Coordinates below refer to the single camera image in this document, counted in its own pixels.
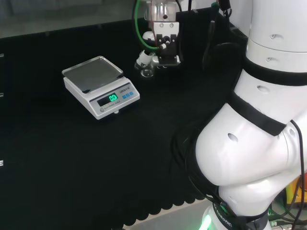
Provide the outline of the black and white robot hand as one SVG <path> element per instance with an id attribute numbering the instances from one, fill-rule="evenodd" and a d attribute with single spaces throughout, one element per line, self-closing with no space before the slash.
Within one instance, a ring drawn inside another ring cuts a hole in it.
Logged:
<path id="1" fill-rule="evenodd" d="M 152 30 L 137 36 L 143 51 L 135 62 L 135 68 L 144 77 L 152 77 L 156 68 L 178 66 L 181 63 L 177 52 L 179 38 L 178 22 L 153 22 Z"/>

